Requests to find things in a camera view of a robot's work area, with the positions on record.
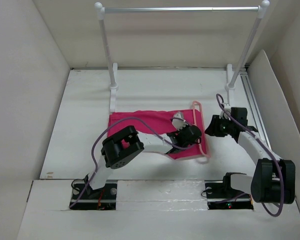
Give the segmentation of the pink plastic hanger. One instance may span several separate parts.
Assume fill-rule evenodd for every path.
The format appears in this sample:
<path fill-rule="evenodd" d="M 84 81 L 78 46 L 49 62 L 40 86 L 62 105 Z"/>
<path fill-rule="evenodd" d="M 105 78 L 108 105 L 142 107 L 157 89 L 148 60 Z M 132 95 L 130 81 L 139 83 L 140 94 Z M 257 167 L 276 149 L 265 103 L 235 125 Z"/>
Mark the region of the pink plastic hanger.
<path fill-rule="evenodd" d="M 211 158 L 211 152 L 209 147 L 209 142 L 205 135 L 205 123 L 203 115 L 203 107 L 199 101 L 194 100 L 191 104 L 193 124 L 197 126 L 202 131 L 202 136 L 200 140 L 197 141 L 198 149 L 200 151 L 203 160 L 199 160 L 200 164 L 208 164 Z"/>

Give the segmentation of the pink trousers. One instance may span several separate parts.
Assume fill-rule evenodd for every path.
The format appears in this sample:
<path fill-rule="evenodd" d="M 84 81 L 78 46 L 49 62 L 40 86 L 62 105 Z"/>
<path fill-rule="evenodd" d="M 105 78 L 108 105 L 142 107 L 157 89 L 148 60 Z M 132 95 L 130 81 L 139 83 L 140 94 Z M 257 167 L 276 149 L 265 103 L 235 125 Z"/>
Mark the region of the pink trousers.
<path fill-rule="evenodd" d="M 180 110 L 180 112 L 181 111 L 185 112 L 186 114 L 185 119 L 193 124 L 194 120 L 193 120 L 192 110 L 183 109 Z M 138 110 L 135 112 L 114 112 L 109 116 L 108 125 L 111 126 L 112 124 L 124 118 L 136 117 L 143 120 L 147 125 L 149 125 L 150 128 L 154 129 L 158 134 L 162 135 L 164 134 L 165 112 L 167 111 Z M 111 136 L 127 126 L 134 126 L 137 131 L 140 131 L 145 134 L 153 133 L 148 127 L 146 127 L 140 121 L 135 119 L 130 119 L 130 120 L 125 120 L 117 124 L 116 126 L 112 127 L 108 131 L 107 135 Z M 174 160 L 183 159 L 183 158 L 201 157 L 199 145 L 196 145 L 195 147 L 183 151 L 179 154 L 170 154 L 169 157 Z"/>

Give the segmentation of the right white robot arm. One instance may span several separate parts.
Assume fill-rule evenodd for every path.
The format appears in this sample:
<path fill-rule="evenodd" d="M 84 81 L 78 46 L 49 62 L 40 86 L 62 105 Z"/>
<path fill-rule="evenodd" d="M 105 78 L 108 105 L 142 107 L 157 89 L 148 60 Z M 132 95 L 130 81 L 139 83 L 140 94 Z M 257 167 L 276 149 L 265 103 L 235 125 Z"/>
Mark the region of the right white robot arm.
<path fill-rule="evenodd" d="M 274 153 L 259 138 L 258 130 L 248 125 L 248 111 L 233 107 L 231 117 L 223 113 L 213 115 L 205 134 L 211 137 L 231 136 L 255 164 L 253 176 L 228 172 L 221 184 L 221 191 L 233 197 L 239 191 L 252 196 L 257 203 L 292 204 L 295 200 L 296 166 Z"/>

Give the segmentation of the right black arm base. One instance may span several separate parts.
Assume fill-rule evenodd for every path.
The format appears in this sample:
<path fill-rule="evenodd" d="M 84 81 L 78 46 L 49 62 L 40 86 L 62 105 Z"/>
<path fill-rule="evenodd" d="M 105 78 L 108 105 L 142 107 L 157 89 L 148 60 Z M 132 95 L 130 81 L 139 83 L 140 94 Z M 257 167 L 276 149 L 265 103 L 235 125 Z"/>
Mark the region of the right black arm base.
<path fill-rule="evenodd" d="M 232 175 L 245 175 L 227 172 L 222 180 L 205 180 L 201 196 L 207 201 L 208 210 L 253 210 L 249 194 L 231 187 Z"/>

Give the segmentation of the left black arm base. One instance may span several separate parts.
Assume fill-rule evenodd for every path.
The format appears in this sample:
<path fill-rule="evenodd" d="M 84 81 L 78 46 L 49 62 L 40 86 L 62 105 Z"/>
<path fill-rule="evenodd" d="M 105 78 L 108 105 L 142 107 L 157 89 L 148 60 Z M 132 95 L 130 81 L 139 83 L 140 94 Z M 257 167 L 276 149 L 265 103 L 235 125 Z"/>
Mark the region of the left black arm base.
<path fill-rule="evenodd" d="M 107 181 L 105 186 L 100 189 L 87 189 L 77 203 L 73 203 L 78 199 L 85 187 L 83 179 L 75 179 L 71 183 L 72 195 L 69 203 L 71 210 L 78 211 L 112 211 L 116 210 L 117 203 L 117 181 Z"/>

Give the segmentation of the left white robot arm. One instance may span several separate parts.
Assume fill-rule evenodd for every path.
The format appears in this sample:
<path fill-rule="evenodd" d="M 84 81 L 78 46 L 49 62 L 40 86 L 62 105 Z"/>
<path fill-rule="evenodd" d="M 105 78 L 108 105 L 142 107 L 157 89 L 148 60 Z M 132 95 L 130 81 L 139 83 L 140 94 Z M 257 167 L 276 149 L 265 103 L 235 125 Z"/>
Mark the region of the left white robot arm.
<path fill-rule="evenodd" d="M 115 126 L 128 120 L 142 123 L 150 130 L 150 133 L 139 131 L 134 125 L 128 125 L 103 140 L 100 159 L 96 160 L 95 147 L 101 137 Z M 90 198 L 97 198 L 113 170 L 126 166 L 141 152 L 169 156 L 190 150 L 201 143 L 203 133 L 196 125 L 188 123 L 177 114 L 172 117 L 171 124 L 175 131 L 163 134 L 159 134 L 144 120 L 134 116 L 120 119 L 110 125 L 92 146 L 91 157 L 95 169 L 84 179 L 85 194 Z"/>

